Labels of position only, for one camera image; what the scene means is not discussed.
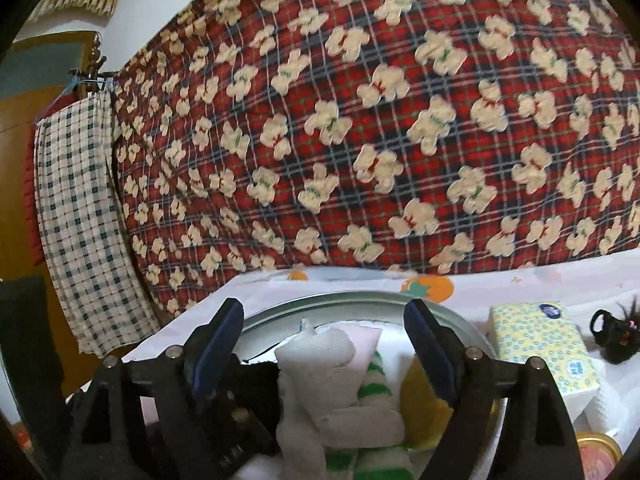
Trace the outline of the white knit cloth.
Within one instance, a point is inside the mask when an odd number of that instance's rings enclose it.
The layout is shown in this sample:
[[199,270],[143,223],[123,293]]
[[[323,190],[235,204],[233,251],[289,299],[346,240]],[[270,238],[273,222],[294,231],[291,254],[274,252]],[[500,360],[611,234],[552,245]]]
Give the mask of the white knit cloth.
[[357,402],[367,370],[347,366],[355,348],[338,324],[316,330],[304,321],[300,332],[276,350],[282,401],[277,442],[285,479],[329,479],[318,421]]

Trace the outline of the red hanging garment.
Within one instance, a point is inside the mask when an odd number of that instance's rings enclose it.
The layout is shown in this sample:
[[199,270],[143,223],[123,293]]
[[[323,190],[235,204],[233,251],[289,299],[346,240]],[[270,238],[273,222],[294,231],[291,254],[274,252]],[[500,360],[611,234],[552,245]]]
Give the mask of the red hanging garment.
[[32,260],[32,264],[34,266],[38,266],[38,264],[44,263],[44,255],[38,229],[35,201],[34,147],[36,131],[36,125],[32,124],[29,127],[27,136],[27,145],[24,157],[23,183],[23,205],[25,211],[27,247],[29,249],[30,260]]

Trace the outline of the yellow patterned tissue pack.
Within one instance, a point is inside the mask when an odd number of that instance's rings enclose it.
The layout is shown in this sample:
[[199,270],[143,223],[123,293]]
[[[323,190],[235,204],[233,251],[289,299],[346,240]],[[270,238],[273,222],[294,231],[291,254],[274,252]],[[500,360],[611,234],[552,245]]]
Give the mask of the yellow patterned tissue pack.
[[539,356],[551,370],[571,420],[597,395],[600,380],[582,335],[556,302],[498,304],[489,311],[490,340],[500,360],[523,364]]

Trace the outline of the green white striped towel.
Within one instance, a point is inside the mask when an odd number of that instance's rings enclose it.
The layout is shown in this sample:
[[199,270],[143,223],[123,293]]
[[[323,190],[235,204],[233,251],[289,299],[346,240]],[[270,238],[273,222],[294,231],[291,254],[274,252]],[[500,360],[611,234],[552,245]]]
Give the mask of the green white striped towel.
[[357,402],[318,421],[329,479],[411,479],[405,424],[390,390],[382,356],[375,351],[357,391]]

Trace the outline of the yellow sponge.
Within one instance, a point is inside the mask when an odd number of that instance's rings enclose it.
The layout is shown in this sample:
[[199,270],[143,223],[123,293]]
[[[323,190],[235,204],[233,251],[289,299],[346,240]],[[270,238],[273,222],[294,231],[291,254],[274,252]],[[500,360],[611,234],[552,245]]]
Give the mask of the yellow sponge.
[[400,385],[399,411],[405,424],[405,445],[416,451],[437,448],[452,409],[436,396],[415,356]]

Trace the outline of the wooden door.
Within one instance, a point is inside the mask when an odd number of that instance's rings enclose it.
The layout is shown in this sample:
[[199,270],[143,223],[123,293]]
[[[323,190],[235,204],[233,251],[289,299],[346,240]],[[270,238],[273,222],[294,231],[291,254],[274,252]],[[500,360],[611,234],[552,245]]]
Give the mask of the wooden door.
[[55,32],[17,41],[1,61],[1,277],[43,278],[46,305],[64,379],[71,394],[96,369],[94,356],[81,354],[70,331],[47,265],[35,262],[37,222],[32,206],[32,127],[36,119],[91,60],[96,33]]

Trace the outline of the white persimmon print tablecloth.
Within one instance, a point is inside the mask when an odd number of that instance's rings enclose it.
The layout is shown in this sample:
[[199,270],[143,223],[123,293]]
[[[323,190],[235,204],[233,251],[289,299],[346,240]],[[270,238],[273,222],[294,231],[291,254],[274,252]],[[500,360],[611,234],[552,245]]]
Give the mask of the white persimmon print tablecloth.
[[[352,323],[382,330],[378,352],[390,388],[397,398],[416,350],[405,331],[404,310],[413,299],[425,302],[441,326],[451,328],[467,347],[499,360],[490,340],[489,311],[498,304],[556,302],[576,323],[597,370],[600,389],[575,420],[578,432],[594,431],[615,440],[623,457],[607,479],[634,479],[639,474],[639,254],[636,250],[582,262],[533,266],[446,278],[397,270],[373,271],[326,266],[280,271],[252,271],[207,295],[157,335],[130,353],[124,362],[156,358],[172,344],[184,344],[207,324],[224,303],[239,300],[244,323],[231,359],[243,365],[273,366],[277,407],[282,416],[280,368],[276,350],[308,322],[316,330]],[[487,477],[502,427],[506,400],[491,409],[486,440],[470,479]],[[277,442],[277,426],[274,435]],[[422,472],[433,451],[405,445],[411,479]],[[276,455],[253,456],[230,479],[285,479],[279,446]]]

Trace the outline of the green white checked cloth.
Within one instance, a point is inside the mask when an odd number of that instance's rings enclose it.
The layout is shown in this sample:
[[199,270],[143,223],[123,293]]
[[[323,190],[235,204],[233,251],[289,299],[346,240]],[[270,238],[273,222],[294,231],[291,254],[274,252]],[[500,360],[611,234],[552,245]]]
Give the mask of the green white checked cloth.
[[79,352],[98,358],[160,328],[122,225],[114,127],[110,95],[95,93],[44,118],[34,147],[44,260]]

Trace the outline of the coat rack hooks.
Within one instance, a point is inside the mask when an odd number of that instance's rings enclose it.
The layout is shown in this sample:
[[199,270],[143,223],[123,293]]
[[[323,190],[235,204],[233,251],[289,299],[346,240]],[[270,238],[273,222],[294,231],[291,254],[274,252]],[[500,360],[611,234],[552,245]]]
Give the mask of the coat rack hooks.
[[84,68],[71,68],[68,71],[72,92],[79,99],[85,99],[90,94],[100,92],[117,76],[112,70],[104,70],[103,65],[107,57],[101,53],[100,45],[96,42],[87,56]]

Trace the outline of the yellow lidded round container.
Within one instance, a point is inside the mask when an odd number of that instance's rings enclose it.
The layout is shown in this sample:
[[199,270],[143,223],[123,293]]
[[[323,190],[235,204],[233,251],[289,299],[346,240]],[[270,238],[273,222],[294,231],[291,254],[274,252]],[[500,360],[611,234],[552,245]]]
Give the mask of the yellow lidded round container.
[[606,434],[578,432],[576,440],[586,480],[605,480],[623,457],[620,446]]

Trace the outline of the pink cloth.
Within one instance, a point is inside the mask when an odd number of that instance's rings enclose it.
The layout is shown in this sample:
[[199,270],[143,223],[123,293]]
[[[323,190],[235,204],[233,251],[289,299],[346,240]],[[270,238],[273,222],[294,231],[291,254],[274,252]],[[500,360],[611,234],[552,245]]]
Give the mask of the pink cloth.
[[337,328],[342,330],[349,338],[355,348],[355,353],[347,366],[352,370],[366,370],[373,353],[378,346],[382,330],[379,328],[362,326],[359,324],[338,324]]

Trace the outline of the red plaid bear blanket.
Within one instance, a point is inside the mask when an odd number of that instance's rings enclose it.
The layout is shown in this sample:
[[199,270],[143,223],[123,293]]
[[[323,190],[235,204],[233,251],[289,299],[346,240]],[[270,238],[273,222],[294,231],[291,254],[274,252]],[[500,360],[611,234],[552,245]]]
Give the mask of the red plaid bear blanket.
[[120,72],[115,112],[168,315],[250,271],[639,244],[639,47],[606,0],[193,0]]

